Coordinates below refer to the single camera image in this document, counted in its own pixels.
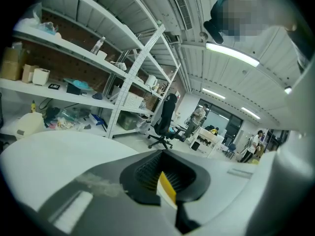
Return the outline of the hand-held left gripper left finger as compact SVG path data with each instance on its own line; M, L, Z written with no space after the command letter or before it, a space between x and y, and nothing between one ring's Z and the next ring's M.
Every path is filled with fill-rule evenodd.
M128 165L120 174L120 184L126 194L142 205L160 205L157 195L158 180L162 172L162 151Z

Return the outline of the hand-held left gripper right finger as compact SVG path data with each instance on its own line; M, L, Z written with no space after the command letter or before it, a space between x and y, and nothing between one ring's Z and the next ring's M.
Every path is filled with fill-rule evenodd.
M184 204L197 201L205 194L211 183L210 174L169 150L162 151L162 172L168 182L165 191L177 206L175 227L182 234L197 229L200 224L189 218Z

